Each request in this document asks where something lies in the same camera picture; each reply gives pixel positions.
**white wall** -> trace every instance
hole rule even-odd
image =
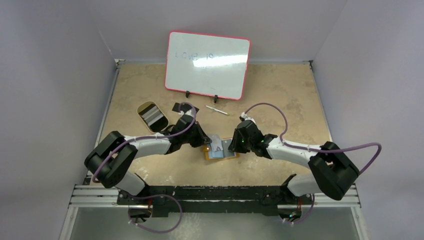
[[[376,240],[424,239],[423,40],[424,1],[348,0],[313,64],[334,140],[382,143],[357,180]]]
[[[250,60],[312,60],[347,0],[86,0],[114,58],[165,61],[171,30],[246,37]]]
[[[0,3],[0,239],[58,239],[114,61],[83,0]]]

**whiteboard stand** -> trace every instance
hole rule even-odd
[[[185,91],[185,98],[188,99],[190,96],[190,92],[189,91]],[[215,94],[215,96],[213,96],[213,103],[216,104],[218,101],[218,95]]]
[[[247,38],[172,31],[166,57],[168,90],[240,100],[249,60]]]

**purple cable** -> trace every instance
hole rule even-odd
[[[190,122],[190,125],[188,125],[188,127],[184,128],[182,131],[171,134],[171,135],[165,135],[165,136],[138,136],[135,138],[131,138],[129,140],[124,141],[123,143],[121,143],[119,146],[117,146],[113,151],[110,152],[110,154],[104,159],[104,161],[100,164],[100,166],[97,168],[97,170],[94,172],[93,177],[92,177],[92,181],[95,183],[100,183],[99,180],[97,180],[97,175],[99,175],[100,170],[106,165],[106,163],[111,159],[111,157],[116,154],[119,150],[121,150],[121,148],[123,146],[125,146],[126,144],[135,142],[135,141],[139,141],[139,140],[144,140],[144,139],[166,139],[166,138],[172,138],[178,135],[181,135],[183,133],[185,133],[188,129],[190,129],[193,124],[195,124],[196,122],[196,109],[195,107],[188,102],[182,102],[179,104],[178,106],[178,111],[180,111],[181,109],[181,105],[183,104],[187,104],[191,107],[191,109],[193,110],[193,120]]]
[[[369,160],[369,162],[359,171],[359,174],[364,173],[365,170],[367,170],[367,168],[374,162],[374,160],[379,156],[380,152],[382,151],[382,145],[378,142],[370,142],[370,143],[362,144],[362,145],[359,145],[359,146],[353,146],[353,147],[337,149],[337,150],[322,150],[322,149],[316,149],[316,148],[309,148],[308,149],[307,147],[304,147],[304,146],[296,146],[296,145],[289,144],[289,143],[283,141],[283,135],[287,132],[287,129],[288,129],[287,118],[284,115],[283,111],[281,111],[281,109],[279,109],[277,106],[275,106],[271,103],[267,103],[267,102],[260,102],[260,103],[257,103],[255,105],[249,107],[244,113],[247,114],[252,108],[254,108],[258,105],[271,106],[271,107],[275,108],[276,110],[278,110],[279,113],[282,115],[282,117],[284,118],[284,122],[285,122],[285,129],[279,135],[279,139],[287,147],[290,147],[290,148],[293,148],[293,149],[312,151],[312,152],[316,152],[316,153],[340,154],[340,153],[344,153],[344,152],[350,152],[350,151],[364,149],[364,148],[368,148],[368,147],[372,147],[372,146],[377,146],[377,151],[375,152],[374,156],[372,156],[371,160]]]
[[[149,231],[149,232],[155,233],[155,234],[166,234],[166,233],[169,233],[169,232],[171,232],[172,230],[176,229],[176,228],[178,227],[178,225],[180,225],[180,223],[181,223],[181,219],[183,219],[183,208],[181,208],[181,204],[180,204],[180,203],[178,202],[178,200],[177,200],[177,199],[175,199],[174,197],[172,197],[172,196],[170,196],[170,195],[165,195],[165,194],[158,194],[158,195],[151,195],[151,196],[133,196],[133,195],[131,195],[131,194],[128,194],[128,195],[129,195],[131,198],[135,199],[135,200],[145,200],[145,199],[152,199],[152,198],[157,198],[157,197],[165,197],[165,198],[169,198],[169,199],[173,200],[174,202],[176,202],[176,204],[178,205],[178,208],[179,208],[179,218],[178,218],[178,221],[176,222],[176,224],[175,224],[173,227],[171,227],[171,228],[170,228],[170,229],[168,229],[168,230],[155,230],[155,229],[151,229],[151,228],[148,228],[148,227],[146,227],[146,226],[143,226],[143,225],[141,225],[141,224],[138,224],[138,223],[134,222],[134,221],[131,219],[131,214],[130,214],[131,208],[129,208],[129,209],[128,209],[128,218],[129,218],[129,221],[130,221],[132,224],[134,224],[135,226],[137,226],[137,227],[139,227],[139,228],[142,228],[142,229],[144,229],[144,230],[147,230],[147,231]]]
[[[305,215],[303,217],[301,217],[299,220],[292,221],[292,224],[299,224],[299,223],[303,222],[306,219],[306,217],[309,216],[309,214],[311,214],[312,209],[314,208],[314,205],[315,205],[315,194],[312,194],[312,203],[310,204],[310,208],[305,213]]]
[[[165,135],[165,136],[138,136],[138,137],[135,137],[135,138],[132,138],[132,139],[129,139],[129,140],[124,141],[119,146],[117,146],[112,152],[110,152],[110,154],[103,160],[103,162],[100,164],[100,166],[97,168],[97,170],[93,174],[92,181],[95,182],[95,183],[100,183],[100,181],[98,181],[96,179],[97,178],[97,175],[100,172],[100,170],[111,159],[112,155],[114,155],[115,153],[117,153],[126,144],[132,143],[134,141],[143,140],[143,139],[166,139],[166,138],[172,138],[172,137],[181,135],[181,134],[185,133],[188,129],[190,129],[193,126],[193,124],[195,124],[195,122],[196,122],[196,109],[190,103],[188,103],[188,102],[182,102],[178,106],[178,112],[181,110],[181,105],[183,105],[183,104],[189,105],[191,107],[191,109],[193,110],[193,120],[190,122],[190,124],[188,125],[188,127],[184,128],[180,132],[177,132],[177,133],[174,133],[174,134],[171,134],[171,135]],[[171,232],[172,230],[174,230],[174,229],[176,229],[178,227],[178,225],[181,222],[181,219],[183,218],[183,209],[181,208],[181,204],[178,202],[177,199],[175,199],[174,197],[172,197],[170,195],[158,194],[158,195],[151,195],[151,196],[144,196],[144,197],[133,196],[131,194],[128,194],[128,195],[131,196],[131,198],[137,199],[137,200],[145,200],[145,199],[151,199],[151,198],[157,198],[157,197],[165,197],[165,198],[169,198],[169,199],[175,201],[176,204],[178,205],[178,208],[179,208],[179,219],[178,219],[178,222],[175,224],[175,226],[171,227],[168,230],[154,230],[154,229],[145,227],[143,225],[140,225],[138,223],[135,223],[134,221],[131,220],[131,215],[130,215],[130,210],[131,209],[128,209],[128,217],[130,218],[131,223],[134,224],[134,225],[136,225],[137,227],[140,227],[140,228],[144,229],[144,230],[147,230],[147,231],[152,232],[152,233],[157,233],[157,234],[169,233],[169,232]]]
[[[275,105],[273,105],[273,104],[271,104],[271,103],[268,103],[268,102],[260,102],[260,103],[256,103],[255,105],[253,105],[253,106],[249,107],[246,111],[244,111],[244,113],[245,113],[245,114],[248,114],[248,112],[249,112],[252,108],[254,108],[254,107],[258,106],[258,105],[268,105],[268,106],[271,106],[271,107],[275,108],[277,111],[279,111],[279,113],[281,114],[282,118],[284,119],[284,123],[285,123],[285,129],[284,129],[284,131],[281,133],[281,135],[286,134],[286,133],[287,133],[287,129],[288,129],[288,127],[289,127],[289,124],[288,124],[288,122],[287,122],[286,115],[284,115],[283,111],[281,111],[281,109],[279,109],[277,106],[275,106]]]

